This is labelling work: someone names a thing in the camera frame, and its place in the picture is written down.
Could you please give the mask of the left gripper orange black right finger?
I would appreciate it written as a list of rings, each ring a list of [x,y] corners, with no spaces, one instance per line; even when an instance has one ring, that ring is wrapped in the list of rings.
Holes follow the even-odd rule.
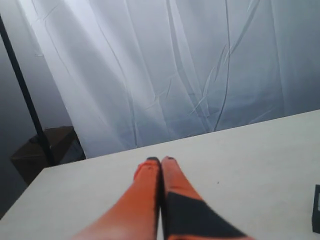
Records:
[[[165,240],[252,240],[211,209],[190,184],[177,160],[161,161],[162,229]]]

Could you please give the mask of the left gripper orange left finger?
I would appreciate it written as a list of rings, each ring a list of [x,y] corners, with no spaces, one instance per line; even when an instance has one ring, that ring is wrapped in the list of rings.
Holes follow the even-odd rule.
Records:
[[[99,219],[73,240],[155,240],[158,232],[161,164],[149,157],[138,165],[133,182]]]

